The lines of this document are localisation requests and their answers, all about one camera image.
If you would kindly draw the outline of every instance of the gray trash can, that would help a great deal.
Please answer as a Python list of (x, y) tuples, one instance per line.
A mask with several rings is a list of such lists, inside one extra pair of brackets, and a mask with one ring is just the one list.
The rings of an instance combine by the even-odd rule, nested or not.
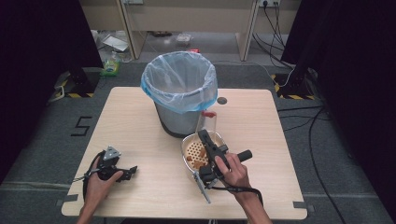
[(215, 66), (199, 53), (158, 56), (143, 72), (141, 88), (153, 101), (161, 125), (174, 137), (195, 132), (200, 111), (218, 97)]

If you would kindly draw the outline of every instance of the power outlet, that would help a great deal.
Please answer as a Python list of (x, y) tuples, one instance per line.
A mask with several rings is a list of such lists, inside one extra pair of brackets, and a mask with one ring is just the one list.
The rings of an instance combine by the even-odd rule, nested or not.
[(260, 7), (264, 7), (264, 1), (267, 1), (267, 7), (276, 7), (276, 4), (280, 6), (280, 0), (260, 0)]

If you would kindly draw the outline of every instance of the wooden table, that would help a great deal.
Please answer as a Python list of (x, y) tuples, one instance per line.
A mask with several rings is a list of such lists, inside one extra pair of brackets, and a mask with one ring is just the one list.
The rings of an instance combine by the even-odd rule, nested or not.
[[(294, 208), (303, 195), (294, 171), (273, 96), (266, 90), (220, 89), (226, 105), (210, 107), (218, 113), (217, 132), (230, 152), (250, 149), (248, 168), (252, 187), (262, 193), (271, 219), (304, 219), (306, 209)], [(181, 156), (182, 139), (161, 126), (154, 103), (140, 88), (117, 87), (108, 96), (102, 115), (78, 168), (83, 176), (94, 156), (108, 145), (121, 152), (118, 167), (138, 166), (130, 181), (116, 183), (96, 210), (100, 217), (162, 217), (246, 219), (233, 195), (209, 190), (208, 204)], [(78, 216), (83, 205), (82, 181), (72, 184), (64, 203), (66, 216)]]

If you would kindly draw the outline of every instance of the plastic bag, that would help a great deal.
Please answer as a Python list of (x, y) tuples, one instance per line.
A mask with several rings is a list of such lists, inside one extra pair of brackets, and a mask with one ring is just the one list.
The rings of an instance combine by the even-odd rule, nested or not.
[(205, 110), (218, 97), (215, 66), (187, 51), (155, 58), (143, 72), (141, 88), (155, 103), (178, 114)]

